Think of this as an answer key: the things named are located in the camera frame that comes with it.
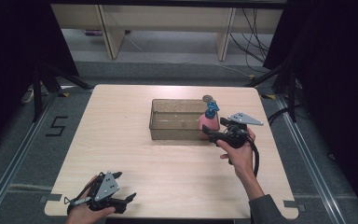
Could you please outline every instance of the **gray floor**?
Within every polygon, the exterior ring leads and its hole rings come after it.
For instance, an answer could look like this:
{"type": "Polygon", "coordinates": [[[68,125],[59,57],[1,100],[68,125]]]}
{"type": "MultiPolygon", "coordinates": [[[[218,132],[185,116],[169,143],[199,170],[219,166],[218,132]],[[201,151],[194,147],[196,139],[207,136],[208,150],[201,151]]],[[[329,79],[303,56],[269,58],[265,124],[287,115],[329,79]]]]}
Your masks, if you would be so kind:
{"type": "MultiPolygon", "coordinates": [[[[246,57],[233,41],[230,41],[227,58],[218,62],[213,34],[176,32],[131,32],[123,42],[117,59],[108,59],[103,38],[85,36],[81,30],[62,30],[76,61],[80,76],[89,84],[162,84],[242,86],[249,76],[259,77],[266,71],[261,62],[246,57]]],[[[235,38],[244,46],[241,34],[235,38]]],[[[272,36],[261,35],[268,45],[272,36]]],[[[250,51],[262,57],[258,48],[250,51]]],[[[70,85],[60,80],[62,85],[70,85]]],[[[273,78],[260,84],[260,94],[272,94],[273,78]]],[[[47,102],[52,95],[44,97],[47,102]]],[[[7,194],[0,204],[0,223],[63,223],[64,217],[48,217],[44,214],[43,197],[54,185],[68,147],[76,132],[78,122],[86,108],[90,92],[72,92],[68,97],[54,97],[51,108],[37,132],[35,140],[21,164],[7,194]],[[50,125],[57,116],[59,125],[65,126],[60,137],[48,137],[56,133],[50,125]]],[[[278,111],[277,100],[262,99],[266,115],[278,111]]],[[[304,108],[297,111],[298,129],[301,131],[312,158],[321,171],[326,186],[334,195],[346,223],[358,223],[358,200],[337,164],[328,159],[328,148],[319,135],[304,108]]],[[[19,107],[7,128],[0,134],[0,179],[11,159],[32,126],[33,105],[19,107]]],[[[299,217],[291,223],[336,223],[332,221],[312,176],[289,131],[284,116],[278,117],[271,130],[279,149],[283,167],[299,205],[299,217]]],[[[117,220],[116,223],[130,223],[117,220]]]]}

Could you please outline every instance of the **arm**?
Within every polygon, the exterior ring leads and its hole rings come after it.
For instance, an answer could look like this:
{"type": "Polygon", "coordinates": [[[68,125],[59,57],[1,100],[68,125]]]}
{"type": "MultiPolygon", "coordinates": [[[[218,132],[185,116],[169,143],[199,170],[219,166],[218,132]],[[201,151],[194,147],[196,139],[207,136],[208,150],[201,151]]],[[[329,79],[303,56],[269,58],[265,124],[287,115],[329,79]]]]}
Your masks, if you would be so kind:
{"type": "MultiPolygon", "coordinates": [[[[255,134],[248,128],[248,133],[255,140],[255,134]]],[[[245,143],[240,148],[233,148],[228,143],[218,140],[220,146],[227,154],[220,156],[221,159],[231,159],[235,174],[240,179],[250,200],[251,211],[255,223],[288,223],[275,202],[269,195],[265,195],[261,189],[253,171],[253,151],[250,143],[245,143]]]]}
{"type": "MultiPolygon", "coordinates": [[[[86,198],[87,194],[89,193],[89,189],[80,197],[81,199],[86,198]]],[[[74,207],[69,214],[68,218],[66,219],[65,224],[93,224],[96,223],[98,220],[107,217],[108,215],[115,212],[114,207],[107,207],[101,211],[91,211],[85,203],[74,207]]]]}

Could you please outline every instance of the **black cable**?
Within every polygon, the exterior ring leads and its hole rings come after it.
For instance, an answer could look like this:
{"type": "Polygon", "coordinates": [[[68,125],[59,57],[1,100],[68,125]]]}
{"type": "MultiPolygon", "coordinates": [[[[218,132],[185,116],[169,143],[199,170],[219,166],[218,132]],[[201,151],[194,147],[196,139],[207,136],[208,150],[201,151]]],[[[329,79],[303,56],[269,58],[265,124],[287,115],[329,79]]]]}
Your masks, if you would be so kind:
{"type": "Polygon", "coordinates": [[[243,37],[247,42],[250,42],[251,45],[253,45],[254,47],[256,47],[256,48],[261,48],[262,50],[268,50],[268,49],[263,49],[263,47],[257,46],[256,44],[254,44],[253,42],[251,42],[251,41],[248,39],[248,37],[246,37],[243,33],[241,33],[241,34],[242,34],[242,37],[243,37]]]}
{"type": "Polygon", "coordinates": [[[259,156],[257,147],[255,146],[255,142],[254,142],[254,140],[253,140],[250,136],[248,136],[248,142],[251,144],[252,151],[253,151],[254,154],[255,154],[254,174],[255,174],[255,177],[257,177],[258,167],[259,167],[259,164],[260,164],[260,156],[259,156]]]}
{"type": "MultiPolygon", "coordinates": [[[[299,105],[295,105],[295,108],[297,107],[301,107],[303,106],[302,104],[299,104],[299,105]]],[[[272,122],[277,118],[279,117],[281,114],[285,113],[285,112],[288,112],[289,111],[289,108],[286,107],[286,108],[283,108],[283,109],[280,109],[278,112],[275,112],[274,114],[272,114],[271,116],[269,116],[268,118],[268,124],[269,126],[272,125],[272,122]]]]}
{"type": "Polygon", "coordinates": [[[257,59],[257,60],[260,61],[261,63],[264,62],[263,59],[257,57],[257,55],[253,54],[251,51],[249,51],[248,49],[244,48],[240,43],[238,43],[237,40],[234,38],[234,36],[233,36],[232,34],[230,34],[230,35],[231,35],[231,38],[232,38],[232,40],[234,41],[234,43],[237,44],[237,46],[238,46],[241,50],[243,50],[243,51],[245,51],[246,53],[250,54],[252,57],[254,57],[255,59],[257,59]]]}
{"type": "Polygon", "coordinates": [[[244,9],[242,9],[242,12],[243,12],[243,15],[245,16],[245,19],[246,19],[246,21],[248,22],[248,25],[249,25],[249,27],[250,27],[250,29],[251,29],[251,37],[252,37],[252,35],[254,35],[255,36],[255,39],[257,40],[257,43],[258,43],[258,47],[260,48],[260,49],[262,49],[262,47],[261,46],[263,46],[264,48],[266,48],[266,49],[269,49],[269,47],[267,47],[265,44],[263,44],[261,41],[260,41],[260,39],[258,38],[258,33],[257,33],[257,30],[255,31],[255,29],[257,29],[256,27],[256,18],[257,18],[257,16],[256,16],[256,9],[254,9],[254,27],[252,27],[252,24],[250,23],[250,21],[249,21],[249,19],[248,19],[248,16],[246,15],[246,12],[245,12],[245,10],[244,9]]]}
{"type": "Polygon", "coordinates": [[[255,70],[254,68],[252,68],[252,67],[249,65],[249,63],[248,63],[248,54],[247,54],[247,52],[248,52],[248,49],[249,49],[249,44],[250,44],[250,42],[248,42],[248,45],[246,46],[245,61],[246,61],[246,64],[248,64],[248,67],[249,67],[249,68],[251,68],[252,70],[256,71],[256,70],[255,70]]]}

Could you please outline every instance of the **tape mark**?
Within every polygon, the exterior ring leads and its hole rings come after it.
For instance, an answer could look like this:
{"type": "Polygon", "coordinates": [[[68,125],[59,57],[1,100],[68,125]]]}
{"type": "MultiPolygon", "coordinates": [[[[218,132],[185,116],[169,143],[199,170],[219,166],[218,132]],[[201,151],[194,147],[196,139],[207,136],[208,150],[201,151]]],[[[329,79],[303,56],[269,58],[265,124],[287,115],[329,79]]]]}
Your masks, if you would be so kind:
{"type": "Polygon", "coordinates": [[[260,98],[261,99],[268,99],[268,100],[275,100],[276,99],[274,94],[261,94],[260,98]]]}
{"type": "Polygon", "coordinates": [[[49,194],[48,196],[43,195],[40,199],[40,203],[46,203],[47,201],[59,202],[62,194],[49,194]]]}
{"type": "Polygon", "coordinates": [[[286,201],[286,200],[283,200],[283,205],[284,205],[284,207],[297,208],[297,203],[296,203],[295,201],[286,201]]]}
{"type": "Polygon", "coordinates": [[[57,119],[67,119],[67,118],[68,118],[67,116],[56,116],[54,118],[53,122],[51,123],[50,128],[60,129],[60,132],[59,133],[47,133],[46,136],[47,137],[60,137],[66,126],[55,125],[55,122],[57,121],[57,119]]]}

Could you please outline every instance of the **wire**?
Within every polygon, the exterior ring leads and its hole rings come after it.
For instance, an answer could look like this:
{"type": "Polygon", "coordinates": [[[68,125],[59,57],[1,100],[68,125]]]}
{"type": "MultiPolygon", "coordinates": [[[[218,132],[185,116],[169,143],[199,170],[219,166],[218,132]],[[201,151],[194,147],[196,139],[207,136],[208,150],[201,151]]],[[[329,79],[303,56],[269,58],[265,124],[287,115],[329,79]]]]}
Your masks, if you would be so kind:
{"type": "MultiPolygon", "coordinates": [[[[168,61],[164,61],[164,60],[152,60],[152,59],[149,59],[149,61],[151,62],[159,62],[159,63],[173,63],[173,62],[168,62],[168,61]]],[[[234,71],[234,72],[238,72],[246,77],[250,77],[250,75],[247,75],[247,74],[244,74],[243,72],[241,72],[240,70],[238,69],[235,69],[235,68],[230,68],[230,67],[227,67],[227,66],[224,66],[224,65],[221,65],[221,64],[218,64],[218,63],[173,63],[173,64],[193,64],[193,65],[215,65],[215,66],[219,66],[219,67],[222,67],[222,68],[225,68],[227,70],[231,70],[231,71],[234,71]]]]}
{"type": "Polygon", "coordinates": [[[232,34],[230,34],[232,40],[234,41],[234,43],[243,51],[245,51],[246,53],[250,54],[252,57],[254,57],[255,59],[257,59],[259,62],[263,63],[264,60],[257,57],[255,54],[253,54],[251,51],[249,51],[248,49],[244,48],[240,43],[237,42],[237,40],[234,38],[234,36],[232,34]]]}
{"type": "MultiPolygon", "coordinates": [[[[295,108],[301,107],[301,106],[303,106],[303,105],[302,105],[302,104],[298,104],[298,105],[295,105],[295,108]]],[[[268,118],[269,126],[272,125],[272,122],[273,122],[277,117],[279,117],[281,114],[283,114],[283,113],[285,113],[285,112],[287,112],[287,111],[289,111],[289,108],[288,108],[288,107],[283,108],[283,109],[280,109],[278,112],[275,112],[274,114],[272,114],[271,116],[269,116],[269,118],[268,118]]]]}
{"type": "Polygon", "coordinates": [[[135,42],[133,42],[133,40],[131,38],[129,38],[127,35],[124,35],[124,37],[126,37],[128,40],[130,40],[130,42],[133,44],[134,47],[136,47],[141,52],[144,52],[141,48],[138,47],[138,45],[135,44],[135,42]]]}
{"type": "Polygon", "coordinates": [[[248,135],[247,137],[248,139],[248,142],[251,144],[251,148],[252,148],[252,151],[255,153],[255,168],[254,168],[254,174],[255,174],[255,177],[257,177],[257,173],[258,173],[258,166],[260,164],[260,156],[258,154],[258,150],[257,150],[257,147],[255,146],[255,142],[254,140],[248,135]]]}
{"type": "Polygon", "coordinates": [[[250,42],[251,45],[253,45],[254,47],[260,48],[260,46],[258,46],[258,45],[256,45],[256,44],[254,44],[253,42],[251,42],[250,39],[248,39],[248,37],[246,37],[244,33],[242,33],[242,37],[243,37],[247,42],[250,42]]]}
{"type": "Polygon", "coordinates": [[[257,9],[254,9],[254,28],[252,27],[252,24],[250,23],[248,16],[246,15],[245,9],[242,9],[243,15],[245,16],[246,21],[249,24],[249,27],[251,28],[251,34],[253,34],[255,36],[255,39],[257,40],[257,43],[259,45],[259,47],[263,46],[266,49],[269,49],[269,47],[267,47],[265,44],[263,44],[263,42],[260,41],[260,39],[258,38],[258,33],[257,33],[257,23],[256,23],[256,18],[257,18],[257,9]]]}
{"type": "Polygon", "coordinates": [[[11,184],[8,187],[8,190],[51,192],[52,187],[50,187],[50,186],[40,186],[40,185],[11,184]]]}

